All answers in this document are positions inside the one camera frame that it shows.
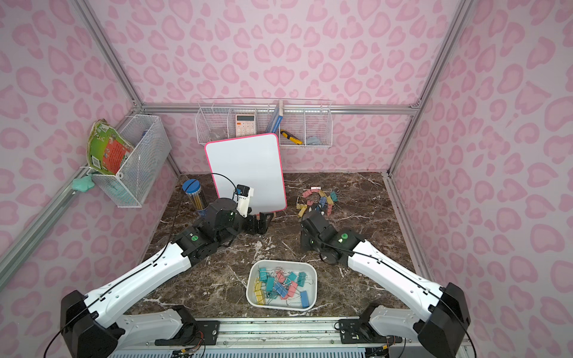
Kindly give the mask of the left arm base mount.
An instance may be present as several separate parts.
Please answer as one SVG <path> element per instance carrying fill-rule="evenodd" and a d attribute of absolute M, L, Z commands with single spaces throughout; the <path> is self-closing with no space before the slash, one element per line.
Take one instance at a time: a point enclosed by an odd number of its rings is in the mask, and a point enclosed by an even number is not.
<path fill-rule="evenodd" d="M 173 338 L 155 340 L 155 346 L 195 347 L 199 343 L 207 346 L 215 345 L 220 324 L 221 322 L 216 320 L 185 323 Z"/>

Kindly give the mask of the large teal binder clip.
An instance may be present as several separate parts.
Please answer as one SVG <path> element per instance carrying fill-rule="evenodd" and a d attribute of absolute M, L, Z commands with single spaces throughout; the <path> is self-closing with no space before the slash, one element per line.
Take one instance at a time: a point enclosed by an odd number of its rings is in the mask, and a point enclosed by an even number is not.
<path fill-rule="evenodd" d="M 297 285 L 299 287 L 304 287 L 306 279 L 307 279 L 307 274 L 305 272 L 301 271 L 300 273 L 298 273 L 298 277 L 297 277 L 297 281 L 296 281 Z"/>

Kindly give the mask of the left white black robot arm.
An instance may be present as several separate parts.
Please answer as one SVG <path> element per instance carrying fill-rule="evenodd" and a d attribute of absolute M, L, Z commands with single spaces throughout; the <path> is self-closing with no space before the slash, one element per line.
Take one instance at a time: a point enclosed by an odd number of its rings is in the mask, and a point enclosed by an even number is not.
<path fill-rule="evenodd" d="M 171 278 L 230 246 L 240 234 L 265 234 L 273 214 L 252 215 L 248 205 L 246 197 L 219 198 L 204 216 L 136 268 L 87 294 L 75 290 L 66 295 L 61 301 L 60 334 L 71 356 L 109 357 L 118 348 L 143 343 L 183 347 L 215 343 L 218 322 L 201 325 L 183 305 L 159 313 L 127 312 Z"/>

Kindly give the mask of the white plastic storage tray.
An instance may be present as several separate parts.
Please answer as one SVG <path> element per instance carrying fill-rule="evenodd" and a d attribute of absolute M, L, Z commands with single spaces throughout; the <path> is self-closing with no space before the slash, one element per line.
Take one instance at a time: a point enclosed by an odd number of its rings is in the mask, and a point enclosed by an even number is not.
<path fill-rule="evenodd" d="M 250 270 L 246 299 L 254 307 L 306 312 L 317 296 L 317 272 L 308 263 L 260 260 Z"/>

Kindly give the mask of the teal binder clip lone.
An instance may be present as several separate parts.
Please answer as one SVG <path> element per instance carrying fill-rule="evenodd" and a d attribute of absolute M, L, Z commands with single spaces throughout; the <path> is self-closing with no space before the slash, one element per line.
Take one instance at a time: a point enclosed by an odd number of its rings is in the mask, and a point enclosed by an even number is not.
<path fill-rule="evenodd" d="M 268 272 L 265 268 L 259 268 L 259 280 L 261 283 L 265 283 L 268 280 Z"/>

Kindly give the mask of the blue binder clip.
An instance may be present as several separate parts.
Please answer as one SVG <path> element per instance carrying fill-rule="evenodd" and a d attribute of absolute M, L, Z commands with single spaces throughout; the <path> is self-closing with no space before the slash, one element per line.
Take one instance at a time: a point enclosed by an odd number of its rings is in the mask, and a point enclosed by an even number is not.
<path fill-rule="evenodd" d="M 280 295 L 280 297 L 282 297 L 282 298 L 287 297 L 288 289 L 286 289 L 285 286 L 283 286 L 279 282 L 275 282 L 274 291 L 276 291 L 277 294 Z"/>
<path fill-rule="evenodd" d="M 306 291 L 300 292 L 300 299 L 301 299 L 301 307 L 303 309 L 307 309 L 310 307 L 310 301 Z"/>

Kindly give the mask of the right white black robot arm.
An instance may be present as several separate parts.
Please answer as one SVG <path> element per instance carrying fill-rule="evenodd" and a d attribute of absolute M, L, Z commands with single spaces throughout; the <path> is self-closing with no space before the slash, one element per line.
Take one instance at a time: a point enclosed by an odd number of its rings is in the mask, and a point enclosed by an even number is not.
<path fill-rule="evenodd" d="M 381 344 L 386 348 L 413 340 L 434 357 L 455 357 L 471 324 L 464 291 L 454 283 L 427 280 L 382 254 L 352 229 L 337 231 L 319 212 L 301 220 L 301 249 L 316 251 L 330 265 L 356 271 L 398 298 L 406 309 L 370 304 L 357 319 L 340 319 L 344 344 Z"/>

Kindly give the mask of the yellow binder clip pile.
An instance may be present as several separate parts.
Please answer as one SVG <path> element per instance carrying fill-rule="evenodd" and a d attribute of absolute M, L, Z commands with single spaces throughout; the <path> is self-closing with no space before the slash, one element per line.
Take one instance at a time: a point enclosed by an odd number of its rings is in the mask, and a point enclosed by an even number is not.
<path fill-rule="evenodd" d="M 298 218 L 302 218 L 305 214 L 305 212 L 307 211 L 308 206 L 307 204 L 298 204 L 297 205 L 297 210 L 298 210 Z"/>

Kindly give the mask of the yellow binder clip lone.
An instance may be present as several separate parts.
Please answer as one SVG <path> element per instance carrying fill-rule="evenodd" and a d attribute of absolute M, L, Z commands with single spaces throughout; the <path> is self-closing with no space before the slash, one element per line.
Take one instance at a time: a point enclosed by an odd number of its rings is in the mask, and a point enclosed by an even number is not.
<path fill-rule="evenodd" d="M 264 306 L 266 304 L 266 292 L 262 289 L 256 290 L 255 291 L 255 298 L 256 298 L 256 302 L 257 305 L 261 305 Z"/>

